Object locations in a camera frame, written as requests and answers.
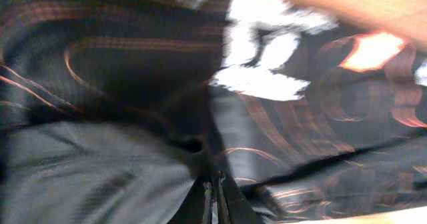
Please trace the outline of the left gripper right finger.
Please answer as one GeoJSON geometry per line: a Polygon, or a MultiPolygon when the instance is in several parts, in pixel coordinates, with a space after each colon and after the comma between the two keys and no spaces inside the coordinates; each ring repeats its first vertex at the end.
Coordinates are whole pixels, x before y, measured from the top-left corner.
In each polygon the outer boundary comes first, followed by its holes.
{"type": "Polygon", "coordinates": [[[219,224],[262,224],[236,182],[219,172],[216,181],[219,224]]]}

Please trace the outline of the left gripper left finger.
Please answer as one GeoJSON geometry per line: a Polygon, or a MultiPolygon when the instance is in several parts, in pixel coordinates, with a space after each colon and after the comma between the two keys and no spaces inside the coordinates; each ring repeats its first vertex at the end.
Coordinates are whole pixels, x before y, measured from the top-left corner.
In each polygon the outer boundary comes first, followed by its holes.
{"type": "Polygon", "coordinates": [[[198,178],[167,224],[211,224],[212,185],[198,178]]]}

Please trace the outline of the black orange-patterned jersey shirt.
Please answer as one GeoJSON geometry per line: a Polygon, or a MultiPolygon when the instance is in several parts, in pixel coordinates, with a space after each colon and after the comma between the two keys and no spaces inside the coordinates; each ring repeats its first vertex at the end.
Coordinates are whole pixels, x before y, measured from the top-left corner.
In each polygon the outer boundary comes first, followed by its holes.
{"type": "Polygon", "coordinates": [[[426,0],[1,0],[1,222],[426,222],[426,0]]]}

